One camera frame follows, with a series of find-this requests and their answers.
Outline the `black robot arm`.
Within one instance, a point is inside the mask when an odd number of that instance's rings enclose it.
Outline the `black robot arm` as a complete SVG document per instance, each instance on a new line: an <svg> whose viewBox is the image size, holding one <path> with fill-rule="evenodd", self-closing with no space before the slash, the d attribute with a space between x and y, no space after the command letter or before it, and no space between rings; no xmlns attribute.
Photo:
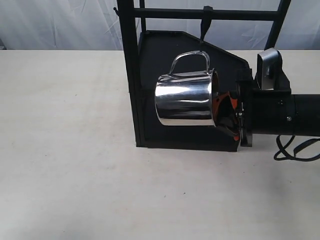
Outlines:
<svg viewBox="0 0 320 240"><path fill-rule="evenodd" d="M320 96L293 94L287 76L276 76L276 89L262 90L252 71L240 69L236 90L212 99L215 126L242 147L253 145L253 135L319 137Z"/></svg>

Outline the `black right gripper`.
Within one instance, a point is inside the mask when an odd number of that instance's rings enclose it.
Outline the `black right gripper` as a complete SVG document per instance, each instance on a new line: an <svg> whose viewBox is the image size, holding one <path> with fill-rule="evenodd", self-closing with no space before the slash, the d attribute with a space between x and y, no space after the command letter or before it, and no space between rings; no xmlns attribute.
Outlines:
<svg viewBox="0 0 320 240"><path fill-rule="evenodd" d="M242 68L236 75L236 96L230 92L216 98L216 117L220 118L215 127L224 132L235 142L240 140L241 147L252 147L252 90L253 76L251 68Z"/></svg>

